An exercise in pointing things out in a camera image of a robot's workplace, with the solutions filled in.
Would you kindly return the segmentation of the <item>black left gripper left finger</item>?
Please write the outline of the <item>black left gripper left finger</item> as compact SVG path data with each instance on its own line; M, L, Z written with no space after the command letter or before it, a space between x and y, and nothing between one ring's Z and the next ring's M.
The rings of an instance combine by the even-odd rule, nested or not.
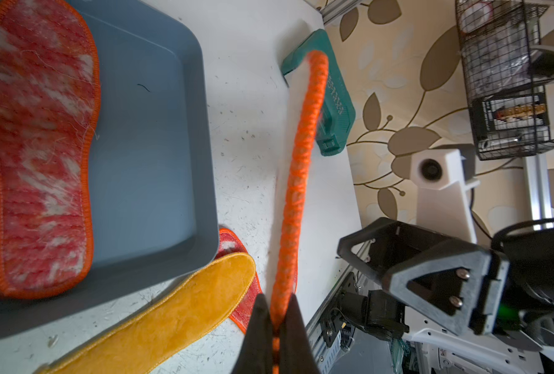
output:
M259 294L232 374L273 373L273 327L269 305Z

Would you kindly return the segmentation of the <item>yellow insole horizontal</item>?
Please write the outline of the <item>yellow insole horizontal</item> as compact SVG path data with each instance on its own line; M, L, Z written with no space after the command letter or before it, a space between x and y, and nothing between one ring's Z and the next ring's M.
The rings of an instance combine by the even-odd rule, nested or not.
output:
M233 253L191 275L146 311L47 368L47 373L149 373L228 319L245 292Z

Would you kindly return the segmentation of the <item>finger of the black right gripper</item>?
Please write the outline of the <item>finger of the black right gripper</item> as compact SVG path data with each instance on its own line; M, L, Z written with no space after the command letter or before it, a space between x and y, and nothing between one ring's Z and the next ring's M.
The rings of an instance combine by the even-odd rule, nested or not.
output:
M510 267L504 253L389 218L341 238L337 253L447 331L494 332Z

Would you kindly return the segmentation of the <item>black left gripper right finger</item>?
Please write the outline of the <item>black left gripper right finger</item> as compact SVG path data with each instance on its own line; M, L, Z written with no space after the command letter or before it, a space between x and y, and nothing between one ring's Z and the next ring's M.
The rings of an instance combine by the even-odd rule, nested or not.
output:
M279 373L319 374L295 295L289 299L279 339Z

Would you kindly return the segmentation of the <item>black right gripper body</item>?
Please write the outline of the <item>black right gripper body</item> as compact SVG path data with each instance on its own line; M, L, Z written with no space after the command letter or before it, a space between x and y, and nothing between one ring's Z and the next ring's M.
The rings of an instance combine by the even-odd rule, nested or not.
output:
M509 260L494 336L514 348L554 348L554 218L508 226L490 247Z

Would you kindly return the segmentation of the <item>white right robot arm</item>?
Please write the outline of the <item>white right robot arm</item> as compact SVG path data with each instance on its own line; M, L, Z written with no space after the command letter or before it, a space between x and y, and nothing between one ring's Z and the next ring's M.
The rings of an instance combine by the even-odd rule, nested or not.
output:
M469 216L380 218L337 252L377 289L341 291L336 315L414 343L421 372L554 373L554 218L511 225L487 246Z

